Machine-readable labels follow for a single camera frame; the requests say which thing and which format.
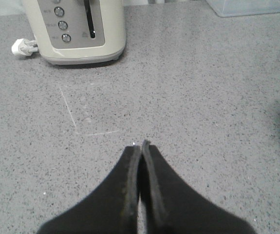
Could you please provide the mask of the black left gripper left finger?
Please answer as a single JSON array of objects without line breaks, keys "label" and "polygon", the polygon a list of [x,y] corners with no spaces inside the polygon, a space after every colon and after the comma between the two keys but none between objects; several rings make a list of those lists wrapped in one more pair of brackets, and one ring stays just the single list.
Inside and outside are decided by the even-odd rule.
[{"label": "black left gripper left finger", "polygon": [[124,149],[102,183],[85,199],[43,224],[39,234],[135,234],[138,215],[139,146]]}]

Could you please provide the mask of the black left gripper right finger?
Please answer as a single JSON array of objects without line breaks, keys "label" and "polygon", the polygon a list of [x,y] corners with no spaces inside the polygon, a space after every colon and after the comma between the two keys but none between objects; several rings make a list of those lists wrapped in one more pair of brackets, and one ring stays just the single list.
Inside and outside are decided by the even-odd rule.
[{"label": "black left gripper right finger", "polygon": [[245,220],[213,204],[171,168],[155,145],[142,145],[141,200],[149,234],[254,234]]}]

